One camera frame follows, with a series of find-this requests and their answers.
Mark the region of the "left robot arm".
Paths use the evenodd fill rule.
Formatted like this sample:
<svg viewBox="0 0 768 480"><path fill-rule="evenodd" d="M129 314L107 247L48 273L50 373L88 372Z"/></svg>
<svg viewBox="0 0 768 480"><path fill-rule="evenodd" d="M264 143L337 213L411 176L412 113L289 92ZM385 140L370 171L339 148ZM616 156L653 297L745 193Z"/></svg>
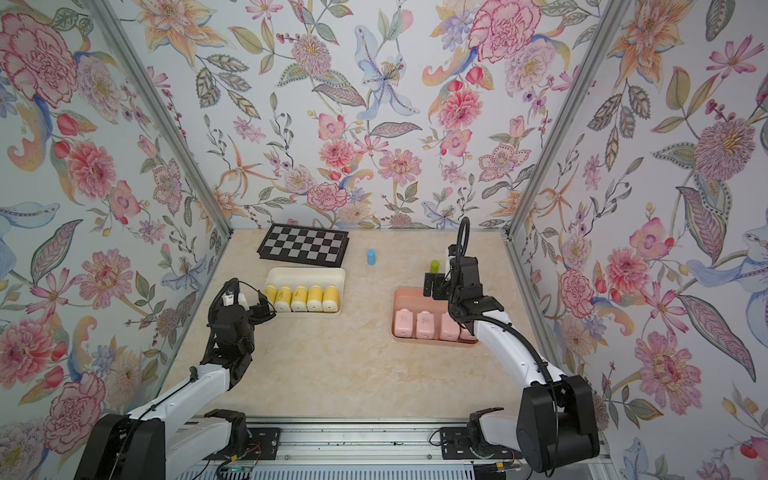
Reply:
<svg viewBox="0 0 768 480"><path fill-rule="evenodd" d="M211 456L235 461L256 448L242 412L215 409L187 423L244 378L255 350L255 328L275 318L273 301L259 292L249 305L232 278L208 314L209 336L200 363L168 392L130 412L97 421L87 439L78 479L174 479Z"/></svg>

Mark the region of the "yellow sharpener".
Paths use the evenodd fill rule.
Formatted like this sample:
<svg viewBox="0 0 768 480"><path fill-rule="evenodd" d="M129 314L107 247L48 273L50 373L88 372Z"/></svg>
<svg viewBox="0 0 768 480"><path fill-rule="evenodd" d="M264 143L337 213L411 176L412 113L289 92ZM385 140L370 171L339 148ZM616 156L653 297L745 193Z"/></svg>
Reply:
<svg viewBox="0 0 768 480"><path fill-rule="evenodd" d="M336 313L340 307L339 290L335 285L329 285L323 291L322 309L326 313Z"/></svg>
<svg viewBox="0 0 768 480"><path fill-rule="evenodd" d="M320 285L313 285L308 290L306 307L309 312L322 312L324 290Z"/></svg>
<svg viewBox="0 0 768 480"><path fill-rule="evenodd" d="M307 312L308 289L304 285L298 285L292 292L291 310L293 312Z"/></svg>
<svg viewBox="0 0 768 480"><path fill-rule="evenodd" d="M267 285L263 291L264 295L266 296L267 300L270 304L274 304L276 301L278 289L275 285L270 284Z"/></svg>
<svg viewBox="0 0 768 480"><path fill-rule="evenodd" d="M275 310L278 313L288 313L292 311L293 290L290 286L281 287L276 294L274 301Z"/></svg>

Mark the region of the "pink storage tray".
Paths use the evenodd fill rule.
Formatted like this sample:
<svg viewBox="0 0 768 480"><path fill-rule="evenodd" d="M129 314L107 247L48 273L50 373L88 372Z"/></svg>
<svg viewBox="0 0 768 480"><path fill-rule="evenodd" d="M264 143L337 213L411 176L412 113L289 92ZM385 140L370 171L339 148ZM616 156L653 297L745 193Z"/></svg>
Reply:
<svg viewBox="0 0 768 480"><path fill-rule="evenodd" d="M394 321L395 312L400 309L408 309L412 311L414 314L414 331L413 331L413 336L411 338L397 338L393 334L393 321ZM436 332L435 332L434 340L423 340L423 339L416 338L416 316L421 311L429 311L435 316ZM392 316L391 316L391 334L398 341L404 341L404 342L410 342L410 343L454 346L454 347L457 347L457 346L470 347L479 343L478 340L474 343L470 343L470 342L462 342L460 339L457 342L440 341L438 338L438 334L439 334L439 328L440 328L440 320L443 313L448 313L447 301L436 301L431 298L426 298L423 296L423 290L419 287L400 287L394 293L393 310L392 310Z"/></svg>

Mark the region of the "pink sharpener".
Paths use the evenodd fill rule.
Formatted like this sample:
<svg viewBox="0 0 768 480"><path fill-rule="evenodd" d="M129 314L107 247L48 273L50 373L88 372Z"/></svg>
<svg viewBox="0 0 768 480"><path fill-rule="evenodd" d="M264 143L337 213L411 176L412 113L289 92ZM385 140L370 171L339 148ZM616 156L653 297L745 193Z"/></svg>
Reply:
<svg viewBox="0 0 768 480"><path fill-rule="evenodd" d="M416 316L416 338L434 340L435 332L435 316L429 311L419 312Z"/></svg>
<svg viewBox="0 0 768 480"><path fill-rule="evenodd" d="M444 342L457 342L461 335L460 325L448 313L443 313L440 320L438 338Z"/></svg>
<svg viewBox="0 0 768 480"><path fill-rule="evenodd" d="M414 314L408 309L395 312L393 334L397 338L411 338L414 331Z"/></svg>
<svg viewBox="0 0 768 480"><path fill-rule="evenodd" d="M471 332L466 328L460 329L459 339L462 342L470 342L470 343L474 343L477 341L477 338L474 335L472 335Z"/></svg>

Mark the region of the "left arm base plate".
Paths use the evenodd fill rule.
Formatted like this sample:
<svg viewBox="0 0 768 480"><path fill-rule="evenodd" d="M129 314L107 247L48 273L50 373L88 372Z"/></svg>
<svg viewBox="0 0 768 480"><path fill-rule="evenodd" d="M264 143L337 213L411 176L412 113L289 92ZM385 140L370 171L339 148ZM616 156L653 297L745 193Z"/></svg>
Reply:
<svg viewBox="0 0 768 480"><path fill-rule="evenodd" d="M277 458L278 447L282 430L280 428L248 428L250 437L245 447L237 452L232 449L224 449L208 455L205 461L272 461Z"/></svg>

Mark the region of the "white storage tray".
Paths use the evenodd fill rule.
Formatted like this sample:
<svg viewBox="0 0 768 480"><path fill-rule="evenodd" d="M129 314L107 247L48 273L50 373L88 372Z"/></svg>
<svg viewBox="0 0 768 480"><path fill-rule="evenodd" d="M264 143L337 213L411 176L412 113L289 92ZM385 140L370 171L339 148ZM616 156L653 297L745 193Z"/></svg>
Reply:
<svg viewBox="0 0 768 480"><path fill-rule="evenodd" d="M310 268L310 267L275 267L272 268L264 282L264 287L270 285L280 291L288 286L295 290L299 285L304 285L307 290L319 285L323 290L334 286L338 293L338 308L336 312L329 311L278 311L278 319L306 319L306 318L337 318L341 315L344 306L345 281L347 273L343 268Z"/></svg>

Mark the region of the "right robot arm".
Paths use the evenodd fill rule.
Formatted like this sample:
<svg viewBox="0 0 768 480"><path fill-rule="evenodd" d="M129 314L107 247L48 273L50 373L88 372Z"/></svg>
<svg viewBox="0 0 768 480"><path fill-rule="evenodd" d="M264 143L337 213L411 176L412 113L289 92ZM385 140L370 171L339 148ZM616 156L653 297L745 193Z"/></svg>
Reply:
<svg viewBox="0 0 768 480"><path fill-rule="evenodd" d="M496 448L512 450L532 471L549 475L597 457L599 429L588 382L546 360L513 326L502 304L484 293L476 258L453 245L447 267L447 274L435 279L432 297L447 301L449 317L485 345L522 388L516 415L500 407L470 415L471 451L488 458Z"/></svg>

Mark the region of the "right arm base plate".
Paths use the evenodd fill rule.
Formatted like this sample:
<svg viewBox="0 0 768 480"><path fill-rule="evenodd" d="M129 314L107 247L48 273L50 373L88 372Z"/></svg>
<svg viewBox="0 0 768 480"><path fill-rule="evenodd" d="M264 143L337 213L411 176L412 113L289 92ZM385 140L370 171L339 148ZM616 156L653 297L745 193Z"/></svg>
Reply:
<svg viewBox="0 0 768 480"><path fill-rule="evenodd" d="M521 460L521 454L502 446L473 447L466 427L441 427L429 439L443 460Z"/></svg>

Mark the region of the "black white checkerboard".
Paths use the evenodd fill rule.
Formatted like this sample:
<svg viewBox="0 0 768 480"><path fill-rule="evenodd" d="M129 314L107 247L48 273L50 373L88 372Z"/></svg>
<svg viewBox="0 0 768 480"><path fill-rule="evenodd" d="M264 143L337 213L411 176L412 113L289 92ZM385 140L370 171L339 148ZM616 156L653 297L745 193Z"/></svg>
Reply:
<svg viewBox="0 0 768 480"><path fill-rule="evenodd" d="M348 243L346 231L273 224L257 253L263 260L340 268Z"/></svg>

